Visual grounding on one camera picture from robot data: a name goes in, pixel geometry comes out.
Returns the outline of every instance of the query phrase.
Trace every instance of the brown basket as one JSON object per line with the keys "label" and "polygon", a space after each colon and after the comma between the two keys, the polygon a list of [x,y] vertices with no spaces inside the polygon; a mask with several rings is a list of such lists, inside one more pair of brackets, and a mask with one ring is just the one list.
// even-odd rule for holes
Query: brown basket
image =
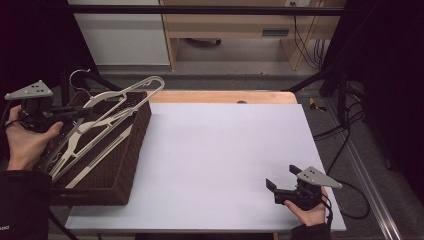
{"label": "brown basket", "polygon": [[[127,93],[128,99],[115,112],[126,107],[135,106],[144,99],[146,92]],[[79,92],[69,103],[69,106],[82,106],[88,100],[88,94]],[[116,101],[102,101],[93,108],[93,116],[84,121],[98,119],[106,113]],[[63,175],[53,186],[51,204],[66,206],[83,205],[126,205],[131,193],[133,179],[137,167],[138,156],[147,126],[152,113],[149,102],[143,104],[137,114],[133,114],[112,130],[103,140],[99,141],[77,164]],[[116,137],[133,124],[130,135],[116,146],[83,180],[73,189],[65,186],[77,176],[100,152]],[[85,146],[103,129],[96,127],[84,134],[77,146]]]}

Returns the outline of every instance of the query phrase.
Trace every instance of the hand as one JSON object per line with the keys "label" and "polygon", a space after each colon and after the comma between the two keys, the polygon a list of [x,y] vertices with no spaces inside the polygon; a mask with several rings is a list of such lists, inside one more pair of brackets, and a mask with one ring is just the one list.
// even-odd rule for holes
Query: hand
{"label": "hand", "polygon": [[[324,202],[327,202],[328,194],[325,191],[324,187],[321,187],[321,191],[323,194],[322,200]],[[325,223],[325,206],[324,204],[320,203],[313,209],[309,211],[303,211],[300,209],[296,204],[290,202],[289,200],[284,201],[284,205],[287,206],[287,208],[294,213],[294,215],[297,216],[299,221],[306,226],[313,226],[321,223]]]}
{"label": "hand", "polygon": [[[17,120],[21,109],[21,106],[10,109],[9,121]],[[35,133],[25,130],[18,122],[10,124],[6,128],[10,149],[10,161],[7,170],[31,171],[40,159],[47,143],[59,135],[62,126],[62,122],[57,122],[47,132]]]}

